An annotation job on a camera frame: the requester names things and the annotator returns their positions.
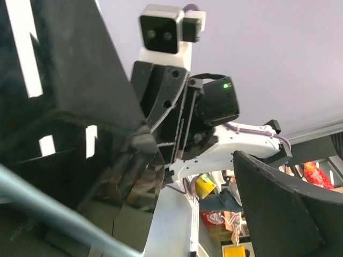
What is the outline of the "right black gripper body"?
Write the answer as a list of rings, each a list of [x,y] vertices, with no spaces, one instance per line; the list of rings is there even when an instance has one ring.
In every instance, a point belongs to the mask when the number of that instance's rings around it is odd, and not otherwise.
[[[182,67],[135,61],[131,84],[165,163],[181,157],[187,144],[200,87]]]

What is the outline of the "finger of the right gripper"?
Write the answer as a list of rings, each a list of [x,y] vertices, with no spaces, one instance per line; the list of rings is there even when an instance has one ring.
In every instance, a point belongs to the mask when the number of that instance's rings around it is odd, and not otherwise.
[[[117,206],[153,213],[163,179],[163,159],[151,134],[119,135],[120,158],[126,158],[117,184]]]

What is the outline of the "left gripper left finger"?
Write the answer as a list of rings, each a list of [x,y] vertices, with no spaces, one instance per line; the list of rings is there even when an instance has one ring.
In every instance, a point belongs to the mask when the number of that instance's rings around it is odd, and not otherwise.
[[[1,1],[1,162],[80,209],[150,130],[95,1]]]

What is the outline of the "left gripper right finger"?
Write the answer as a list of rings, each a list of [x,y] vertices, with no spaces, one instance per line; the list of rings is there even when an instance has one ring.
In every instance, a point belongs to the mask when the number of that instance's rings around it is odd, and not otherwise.
[[[255,256],[342,256],[342,193],[242,151],[233,163]]]

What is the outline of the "phone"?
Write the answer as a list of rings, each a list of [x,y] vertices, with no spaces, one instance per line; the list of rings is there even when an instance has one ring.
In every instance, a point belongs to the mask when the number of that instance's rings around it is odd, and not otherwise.
[[[1,195],[72,238],[112,256],[141,256],[88,219],[41,192],[1,165]]]

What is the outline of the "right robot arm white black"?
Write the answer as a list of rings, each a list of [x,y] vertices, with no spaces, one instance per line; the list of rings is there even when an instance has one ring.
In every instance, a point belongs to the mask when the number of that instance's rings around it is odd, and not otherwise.
[[[236,122],[240,108],[229,76],[136,61],[131,84],[147,119],[132,146],[155,155],[139,179],[144,185],[150,175],[184,179],[232,169],[237,150],[275,166],[291,157],[276,120],[262,126]]]

